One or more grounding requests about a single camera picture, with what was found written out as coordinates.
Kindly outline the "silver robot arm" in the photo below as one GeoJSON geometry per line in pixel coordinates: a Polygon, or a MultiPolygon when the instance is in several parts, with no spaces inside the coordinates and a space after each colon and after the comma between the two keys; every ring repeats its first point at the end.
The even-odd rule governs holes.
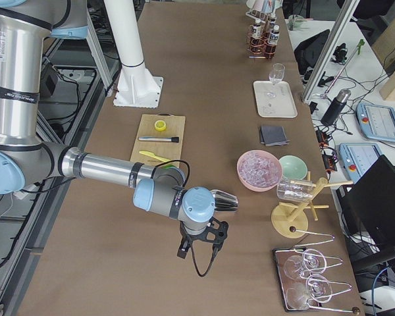
{"type": "Polygon", "coordinates": [[[187,188],[180,169],[100,157],[37,137],[43,41],[85,37],[87,13],[85,1],[0,1],[0,194],[56,176],[128,186],[136,207],[179,221],[179,257],[194,252],[195,240],[210,243],[217,255],[228,226],[214,218],[212,193],[187,188]]]}

